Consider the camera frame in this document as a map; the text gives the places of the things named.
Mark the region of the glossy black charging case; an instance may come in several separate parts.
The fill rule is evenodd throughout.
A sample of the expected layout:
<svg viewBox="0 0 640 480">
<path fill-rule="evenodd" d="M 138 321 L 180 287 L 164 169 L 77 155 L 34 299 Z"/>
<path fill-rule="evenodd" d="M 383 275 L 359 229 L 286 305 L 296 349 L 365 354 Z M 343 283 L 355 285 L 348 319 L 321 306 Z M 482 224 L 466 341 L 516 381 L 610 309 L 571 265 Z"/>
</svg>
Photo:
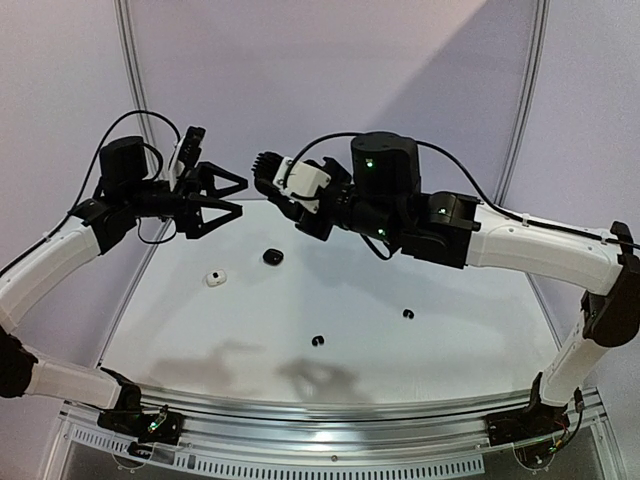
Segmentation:
<svg viewBox="0 0 640 480">
<path fill-rule="evenodd" d="M 275 248 L 268 248 L 263 252 L 262 260 L 269 266 L 279 266 L 284 261 L 284 253 Z"/>
</svg>

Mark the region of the white earbud charging case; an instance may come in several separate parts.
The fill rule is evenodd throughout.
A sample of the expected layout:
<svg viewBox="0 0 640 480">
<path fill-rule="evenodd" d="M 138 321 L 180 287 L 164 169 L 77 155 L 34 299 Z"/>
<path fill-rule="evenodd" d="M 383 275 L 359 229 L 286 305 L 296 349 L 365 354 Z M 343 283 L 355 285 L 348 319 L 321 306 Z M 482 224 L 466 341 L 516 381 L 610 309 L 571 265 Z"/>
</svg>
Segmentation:
<svg viewBox="0 0 640 480">
<path fill-rule="evenodd" d="M 224 284 L 227 281 L 227 274 L 224 270 L 213 270 L 208 272 L 204 277 L 205 284 L 214 288 Z"/>
</svg>

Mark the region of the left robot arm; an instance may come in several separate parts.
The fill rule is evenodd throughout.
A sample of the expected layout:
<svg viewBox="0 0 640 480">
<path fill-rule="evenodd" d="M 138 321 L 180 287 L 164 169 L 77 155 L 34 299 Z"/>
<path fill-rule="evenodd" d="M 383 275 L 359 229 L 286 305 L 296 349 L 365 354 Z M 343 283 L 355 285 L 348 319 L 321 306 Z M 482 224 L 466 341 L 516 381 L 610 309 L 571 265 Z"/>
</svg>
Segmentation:
<svg viewBox="0 0 640 480">
<path fill-rule="evenodd" d="M 139 387 L 120 374 L 41 355 L 14 336 L 23 317 L 70 274 L 106 254 L 143 218 L 171 220 L 195 240 L 238 219 L 242 208 L 228 196 L 248 187 L 245 178 L 200 160 L 204 129 L 191 127 L 178 141 L 171 169 L 150 174 L 140 136 L 114 140 L 98 151 L 96 194 L 71 208 L 54 229 L 1 274 L 1 395 L 39 395 L 108 410 L 128 434 L 148 426 L 137 402 Z"/>
</svg>

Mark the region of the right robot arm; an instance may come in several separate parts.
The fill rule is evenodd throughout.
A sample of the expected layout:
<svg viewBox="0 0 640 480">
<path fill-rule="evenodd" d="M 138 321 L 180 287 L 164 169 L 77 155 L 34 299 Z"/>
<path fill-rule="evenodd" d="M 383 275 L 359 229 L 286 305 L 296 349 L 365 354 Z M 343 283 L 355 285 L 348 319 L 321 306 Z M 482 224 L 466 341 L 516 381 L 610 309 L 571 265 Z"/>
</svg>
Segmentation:
<svg viewBox="0 0 640 480">
<path fill-rule="evenodd" d="M 611 349 L 639 332 L 639 259 L 627 225 L 604 230 L 554 223 L 472 194 L 421 189 L 420 140 L 391 132 L 352 132 L 352 165 L 299 153 L 257 156 L 256 189 L 303 233 L 326 240 L 334 228 L 357 233 L 381 259 L 400 253 L 457 269 L 500 268 L 584 289 L 582 317 L 538 375 L 517 427 L 537 436 L 556 409 Z"/>
</svg>

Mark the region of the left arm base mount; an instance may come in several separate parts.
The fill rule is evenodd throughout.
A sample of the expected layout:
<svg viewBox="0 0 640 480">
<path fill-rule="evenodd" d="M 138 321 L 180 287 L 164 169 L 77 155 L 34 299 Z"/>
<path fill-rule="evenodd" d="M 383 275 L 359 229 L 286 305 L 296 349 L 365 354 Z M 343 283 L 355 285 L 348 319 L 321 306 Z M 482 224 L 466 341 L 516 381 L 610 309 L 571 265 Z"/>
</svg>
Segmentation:
<svg viewBox="0 0 640 480">
<path fill-rule="evenodd" d="M 142 407 L 102 411 L 97 425 L 105 430 L 135 437 L 139 443 L 176 446 L 186 417 L 168 405 L 145 410 Z"/>
</svg>

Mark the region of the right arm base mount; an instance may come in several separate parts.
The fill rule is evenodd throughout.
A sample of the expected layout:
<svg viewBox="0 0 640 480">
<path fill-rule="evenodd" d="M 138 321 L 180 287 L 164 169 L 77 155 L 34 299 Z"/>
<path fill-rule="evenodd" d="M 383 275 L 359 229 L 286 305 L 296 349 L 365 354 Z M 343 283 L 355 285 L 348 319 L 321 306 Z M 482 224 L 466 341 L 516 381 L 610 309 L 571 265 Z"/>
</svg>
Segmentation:
<svg viewBox="0 0 640 480">
<path fill-rule="evenodd" d="M 491 446 L 549 435 L 570 425 L 565 407 L 547 405 L 492 413 L 484 421 Z"/>
</svg>

